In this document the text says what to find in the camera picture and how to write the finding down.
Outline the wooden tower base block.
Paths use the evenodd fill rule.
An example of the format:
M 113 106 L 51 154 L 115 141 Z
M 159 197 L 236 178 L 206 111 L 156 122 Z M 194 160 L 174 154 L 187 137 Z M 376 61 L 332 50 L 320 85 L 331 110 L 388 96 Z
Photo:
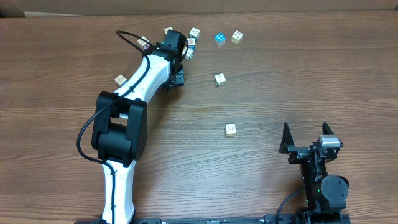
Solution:
M 235 136 L 236 135 L 236 125 L 235 124 L 227 124 L 226 125 L 226 136 Z

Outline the wooden block table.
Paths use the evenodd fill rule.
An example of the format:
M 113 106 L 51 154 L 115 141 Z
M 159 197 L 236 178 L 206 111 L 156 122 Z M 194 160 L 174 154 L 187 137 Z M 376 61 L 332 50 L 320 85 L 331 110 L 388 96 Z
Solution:
M 223 73 L 215 75 L 215 84 L 217 87 L 226 84 L 226 78 Z

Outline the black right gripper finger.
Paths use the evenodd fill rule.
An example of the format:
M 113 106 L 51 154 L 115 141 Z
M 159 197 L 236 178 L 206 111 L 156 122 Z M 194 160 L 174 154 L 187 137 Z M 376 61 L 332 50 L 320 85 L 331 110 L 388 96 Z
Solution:
M 281 154 L 288 154 L 295 147 L 292 134 L 287 122 L 283 125 L 282 140 L 280 143 L 279 152 Z
M 327 122 L 323 122 L 322 124 L 322 133 L 323 135 L 334 135 L 334 132 L 331 130 Z

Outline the wooden block blue corner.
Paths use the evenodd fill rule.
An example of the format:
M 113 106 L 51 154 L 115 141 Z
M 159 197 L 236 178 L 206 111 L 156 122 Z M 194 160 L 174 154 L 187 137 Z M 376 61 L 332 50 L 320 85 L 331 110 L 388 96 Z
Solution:
M 114 79 L 114 81 L 119 87 L 122 87 L 127 82 L 127 79 L 124 75 L 120 74 Z

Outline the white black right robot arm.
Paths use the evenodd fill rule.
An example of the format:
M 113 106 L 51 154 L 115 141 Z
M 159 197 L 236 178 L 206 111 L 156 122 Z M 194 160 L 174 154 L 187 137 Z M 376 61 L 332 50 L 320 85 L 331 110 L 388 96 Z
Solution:
M 295 147 L 288 123 L 284 123 L 279 152 L 288 154 L 288 163 L 300 164 L 303 187 L 292 192 L 279 206 L 276 223 L 349 223 L 346 208 L 349 181 L 340 175 L 329 175 L 326 164 L 337 158 L 343 142 L 329 125 L 322 124 L 322 134 L 308 147 Z M 307 207 L 285 218 L 280 216 L 283 206 L 304 191 Z

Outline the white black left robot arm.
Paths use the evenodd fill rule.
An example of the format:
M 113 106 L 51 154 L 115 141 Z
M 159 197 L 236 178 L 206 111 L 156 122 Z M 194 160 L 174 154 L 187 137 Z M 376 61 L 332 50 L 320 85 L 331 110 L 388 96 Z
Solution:
M 163 42 L 149 44 L 132 77 L 96 101 L 91 145 L 105 176 L 105 206 L 101 223 L 131 223 L 134 169 L 147 141 L 147 107 L 160 87 L 183 85 L 182 61 L 187 38 L 168 30 Z

